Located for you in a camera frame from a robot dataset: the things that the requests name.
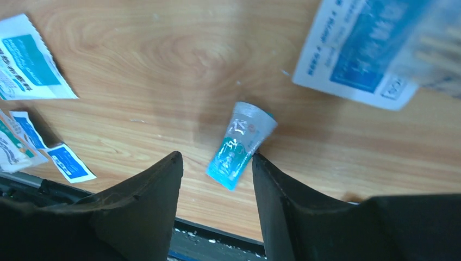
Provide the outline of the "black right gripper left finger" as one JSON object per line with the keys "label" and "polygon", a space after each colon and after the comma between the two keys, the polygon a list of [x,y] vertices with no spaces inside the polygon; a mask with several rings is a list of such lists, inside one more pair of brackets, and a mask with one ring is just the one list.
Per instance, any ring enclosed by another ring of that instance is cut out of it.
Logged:
{"label": "black right gripper left finger", "polygon": [[96,194],[1,197],[1,260],[167,260],[183,157]]}

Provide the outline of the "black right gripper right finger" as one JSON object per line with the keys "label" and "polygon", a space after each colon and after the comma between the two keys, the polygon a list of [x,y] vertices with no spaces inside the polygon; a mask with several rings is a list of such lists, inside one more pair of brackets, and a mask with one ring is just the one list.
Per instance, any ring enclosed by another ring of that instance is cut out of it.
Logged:
{"label": "black right gripper right finger", "polygon": [[375,196],[351,204],[261,154],[253,184],[268,260],[460,260],[460,194]]}

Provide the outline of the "teal sachet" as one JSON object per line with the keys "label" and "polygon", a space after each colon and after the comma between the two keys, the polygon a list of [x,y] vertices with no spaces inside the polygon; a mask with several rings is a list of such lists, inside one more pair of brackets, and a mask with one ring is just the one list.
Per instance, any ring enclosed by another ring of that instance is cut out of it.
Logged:
{"label": "teal sachet", "polygon": [[278,126],[273,116],[259,107],[236,102],[232,118],[206,174],[232,191],[260,145]]}

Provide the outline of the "clear bag cotton swabs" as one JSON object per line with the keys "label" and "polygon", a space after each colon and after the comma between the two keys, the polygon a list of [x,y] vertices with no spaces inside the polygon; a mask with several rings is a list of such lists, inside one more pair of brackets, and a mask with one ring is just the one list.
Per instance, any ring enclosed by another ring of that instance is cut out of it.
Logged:
{"label": "clear bag cotton swabs", "polygon": [[427,1],[410,21],[390,71],[419,87],[460,98],[460,1]]}

